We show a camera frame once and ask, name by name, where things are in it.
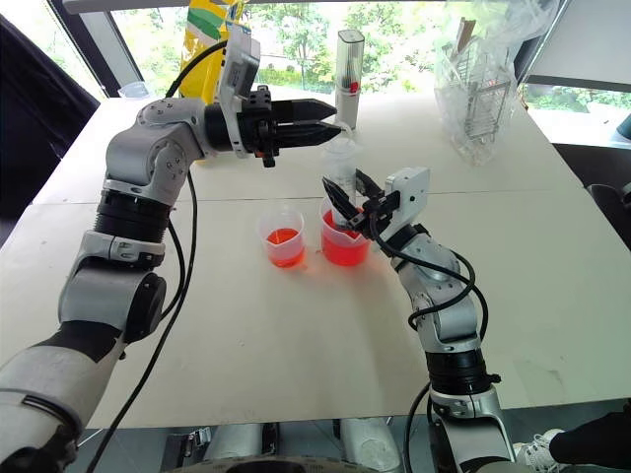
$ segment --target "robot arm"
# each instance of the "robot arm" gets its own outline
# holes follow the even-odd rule
[[[0,370],[3,471],[61,471],[73,461],[125,346],[158,326],[166,282],[153,269],[165,257],[169,214],[193,161],[238,142],[239,154],[254,153],[271,167],[280,148],[339,133],[319,122],[335,113],[332,106],[274,102],[265,86],[250,92],[256,65],[242,51],[226,66],[222,89],[231,93],[224,102],[155,101],[109,143],[96,223],[61,293],[59,329]]]
[[[458,260],[422,226],[412,226],[427,203],[429,170],[402,169],[386,180],[384,190],[357,170],[356,184],[369,198],[363,212],[350,204],[340,187],[324,180],[331,203],[347,219],[349,228],[386,242],[382,250],[391,258],[390,265],[410,297],[414,313],[421,313],[410,316],[410,324],[425,351],[430,376],[435,414],[430,440],[437,471],[439,465],[441,472],[460,473],[513,460],[492,385],[500,379],[486,371],[473,301],[466,296],[455,304],[446,304],[462,292],[464,284],[436,269],[459,274]],[[413,264],[388,248],[436,268]],[[445,304],[448,307],[432,310]]]

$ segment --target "green stripe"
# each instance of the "green stripe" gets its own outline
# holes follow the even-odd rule
[[[213,39],[221,37],[219,27],[224,23],[224,20],[214,13],[199,8],[191,8],[188,10],[187,20]]]

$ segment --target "orange liquid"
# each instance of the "orange liquid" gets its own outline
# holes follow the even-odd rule
[[[298,234],[297,230],[294,229],[278,229],[269,234],[267,237],[267,241],[274,244],[284,243],[295,237]],[[305,249],[303,248],[300,253],[290,259],[274,259],[272,257],[269,260],[279,268],[291,268],[292,266],[297,265],[305,258]]]
[[[335,225],[333,224],[333,215],[330,210],[324,214],[324,222],[332,229],[335,229]],[[350,230],[344,230],[343,232],[352,238],[359,236],[357,232],[352,232]],[[364,244],[360,244],[358,246],[339,246],[322,233],[322,252],[324,253],[324,256],[326,256],[326,259],[328,259],[331,263],[339,264],[340,266],[355,266],[356,264],[364,261],[366,259],[366,255],[368,254],[369,245],[370,242],[366,241]]]

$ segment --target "white table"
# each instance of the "white table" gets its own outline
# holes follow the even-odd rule
[[[360,118],[369,127],[369,118]],[[526,124],[522,133],[520,123]],[[538,144],[524,143],[544,155],[532,156],[538,172],[527,173],[519,162],[513,162],[518,170],[512,171],[500,158],[494,168],[463,168],[458,174],[459,161],[445,147],[446,155],[435,160],[437,166],[449,163],[442,168],[442,185],[449,186],[451,167],[455,180],[469,190],[430,196],[420,220],[476,268],[491,310],[484,354],[489,371],[504,379],[499,385],[503,407],[628,396],[631,379],[620,373],[631,359],[631,255],[540,133],[528,132],[533,125],[527,116],[513,125],[516,136],[538,137]],[[396,126],[384,124],[384,141]],[[75,150],[85,146],[83,140]],[[442,135],[436,140],[443,140]],[[513,148],[521,146],[518,142]],[[265,176],[260,163],[252,170],[246,163],[237,162],[244,172],[235,178],[252,183]],[[278,170],[285,164],[285,158],[279,160]],[[397,161],[390,170],[404,164],[414,160]],[[382,162],[373,166],[386,168]],[[319,198],[293,198],[289,202],[306,216],[309,254],[304,267],[277,269],[259,247],[253,224],[263,209],[277,203],[265,198],[278,195],[230,200],[238,198],[236,190],[213,180],[227,196],[212,201],[217,190],[204,182],[212,174],[200,169],[195,170],[197,187],[207,193],[199,204],[199,245],[188,299],[123,426],[406,413],[427,371],[420,344],[406,325],[409,302],[386,259],[370,254],[357,268],[331,265],[319,253]],[[228,172],[228,164],[219,169]],[[365,169],[370,172],[369,163]],[[270,185],[258,187],[261,193],[283,188],[275,175],[265,176]],[[63,178],[74,179],[70,170],[59,170],[47,188]],[[484,183],[490,189],[482,188]],[[240,188],[251,192],[249,186]],[[291,190],[309,196],[305,189]],[[46,195],[48,203],[43,202]],[[0,362],[55,329],[64,277],[83,230],[94,221],[96,205],[89,197],[86,203],[71,204],[57,203],[53,196],[61,195],[42,191],[39,204],[27,209],[0,250]],[[185,201],[173,212],[185,251],[189,212]],[[219,222],[231,225],[220,227]],[[168,248],[159,273],[173,288],[175,255],[173,246]],[[110,422],[157,338],[154,334],[128,348],[92,427]]]
[[[109,140],[133,123],[144,101],[105,101],[70,148],[36,204],[99,202]],[[432,170],[430,193],[578,188],[554,148],[521,108],[483,168],[468,166],[444,133],[433,96],[367,96],[362,99],[357,142],[363,147],[358,168],[383,182],[395,170],[424,166]],[[323,145],[282,150],[274,169],[258,159],[232,153],[192,167],[199,200],[319,197],[324,195]],[[190,200],[183,191],[179,198]]]

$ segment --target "gray floor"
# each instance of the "gray floor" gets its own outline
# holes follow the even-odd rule
[[[530,440],[533,434],[542,434],[551,428],[568,430],[578,427],[608,412],[619,411],[622,405],[623,401],[604,401],[557,407],[513,409],[505,411],[505,420],[512,440],[525,441]],[[411,447],[412,467],[415,473],[432,472],[434,469],[429,453],[425,416],[418,416],[415,422]],[[405,418],[395,417],[391,426],[399,447],[403,441],[404,424]],[[159,472],[168,435],[185,434],[194,429],[194,427],[122,429],[114,435],[97,471]],[[94,432],[85,432],[83,439]],[[79,450],[77,461],[67,471],[71,473],[85,471],[102,437],[103,432],[84,443]],[[280,453],[340,458],[341,447],[333,435],[330,421],[288,422],[281,425]],[[573,470],[582,473],[605,471],[604,468],[593,466],[574,467]]]

